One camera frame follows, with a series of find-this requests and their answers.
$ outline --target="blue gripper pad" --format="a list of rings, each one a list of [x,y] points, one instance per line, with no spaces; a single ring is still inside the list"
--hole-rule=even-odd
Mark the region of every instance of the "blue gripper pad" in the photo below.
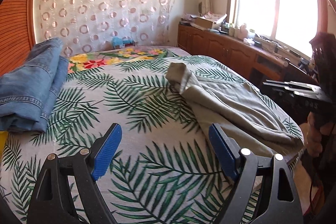
[[[236,182],[240,174],[238,144],[224,133],[219,124],[214,123],[209,127],[209,140],[224,174]]]
[[[122,130],[121,126],[117,124],[109,137],[105,140],[101,149],[94,159],[94,167],[91,172],[93,181],[97,181],[100,177],[105,175],[107,168],[121,142]]]

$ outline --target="silver bolt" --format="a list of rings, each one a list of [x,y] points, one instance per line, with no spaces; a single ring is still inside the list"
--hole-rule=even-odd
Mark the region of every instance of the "silver bolt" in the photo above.
[[[240,151],[245,156],[248,156],[249,154],[251,154],[251,150],[247,148],[242,148]]]
[[[283,159],[284,159],[283,156],[282,156],[281,154],[275,154],[275,158],[276,158],[277,160],[283,160]]]
[[[49,154],[48,155],[48,160],[53,160],[56,158],[56,155],[55,154]]]
[[[87,148],[83,148],[81,150],[81,155],[87,155],[89,153],[89,150]]]

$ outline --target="mattress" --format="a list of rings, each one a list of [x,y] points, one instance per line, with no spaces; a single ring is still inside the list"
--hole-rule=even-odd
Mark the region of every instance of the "mattress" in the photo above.
[[[127,59],[109,64],[112,58]],[[7,138],[0,191],[17,217],[26,221],[30,196],[48,154],[74,155],[115,122],[122,127],[122,141],[97,185],[116,221],[212,223],[231,185],[191,108],[165,74],[171,62],[183,62],[203,77],[246,79],[210,57],[190,56],[178,48],[126,48],[70,61],[74,65],[69,65],[47,132]],[[260,96],[291,134],[303,138],[279,106]],[[73,177],[69,183],[77,213],[85,220]],[[251,220],[257,198],[258,191],[251,195],[243,222]]]

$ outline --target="hand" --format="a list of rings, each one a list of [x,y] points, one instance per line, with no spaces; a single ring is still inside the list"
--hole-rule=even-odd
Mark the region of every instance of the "hand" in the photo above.
[[[308,154],[313,158],[316,158],[322,153],[322,135],[330,135],[331,130],[333,129],[334,123],[328,122],[324,126],[320,128],[320,131],[314,127],[314,114],[312,112],[308,115],[308,143],[307,143],[307,150]]]

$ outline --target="blue jeans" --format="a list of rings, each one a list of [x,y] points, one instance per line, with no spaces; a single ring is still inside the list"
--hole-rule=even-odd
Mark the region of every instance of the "blue jeans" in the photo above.
[[[23,66],[0,77],[0,131],[46,131],[68,71],[61,50],[58,38],[36,44]]]

